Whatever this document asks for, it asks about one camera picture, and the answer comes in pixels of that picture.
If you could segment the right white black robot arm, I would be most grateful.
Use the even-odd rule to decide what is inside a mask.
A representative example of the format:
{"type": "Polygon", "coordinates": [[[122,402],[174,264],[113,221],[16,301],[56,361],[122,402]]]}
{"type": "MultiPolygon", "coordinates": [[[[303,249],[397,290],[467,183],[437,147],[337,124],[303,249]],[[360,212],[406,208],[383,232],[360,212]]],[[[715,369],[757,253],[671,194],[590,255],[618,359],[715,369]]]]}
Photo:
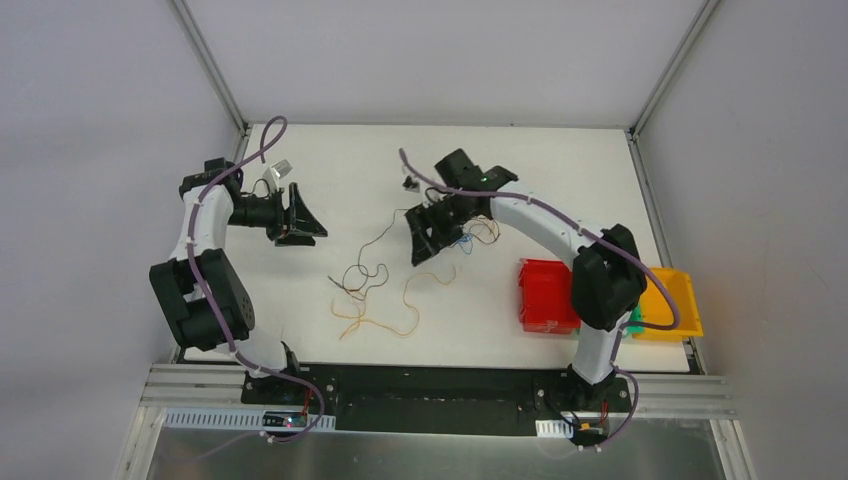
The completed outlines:
{"type": "Polygon", "coordinates": [[[583,410],[607,397],[614,378],[617,329],[647,288],[632,232],[621,224],[594,234],[542,201],[502,166],[487,171],[457,149],[435,166],[441,198],[405,214],[418,266],[458,241],[472,218],[508,225],[562,261],[572,274],[569,300],[581,321],[575,357],[567,369],[569,400],[583,410]]]}

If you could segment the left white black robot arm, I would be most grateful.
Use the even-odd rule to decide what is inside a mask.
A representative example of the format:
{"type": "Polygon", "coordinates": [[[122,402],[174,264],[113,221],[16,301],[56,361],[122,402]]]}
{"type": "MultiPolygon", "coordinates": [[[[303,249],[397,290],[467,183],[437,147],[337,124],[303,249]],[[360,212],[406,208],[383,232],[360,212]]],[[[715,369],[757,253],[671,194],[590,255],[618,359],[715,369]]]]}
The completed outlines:
{"type": "Polygon", "coordinates": [[[246,287],[226,255],[229,227],[258,228],[277,247],[313,246],[328,235],[303,201],[299,187],[277,186],[291,167],[279,162],[263,177],[263,196],[243,191],[243,172],[224,158],[183,179],[185,207],[178,243],[151,267],[149,280],[168,327],[183,349],[228,354],[281,404],[297,402],[305,378],[295,353],[261,331],[246,287]]]}

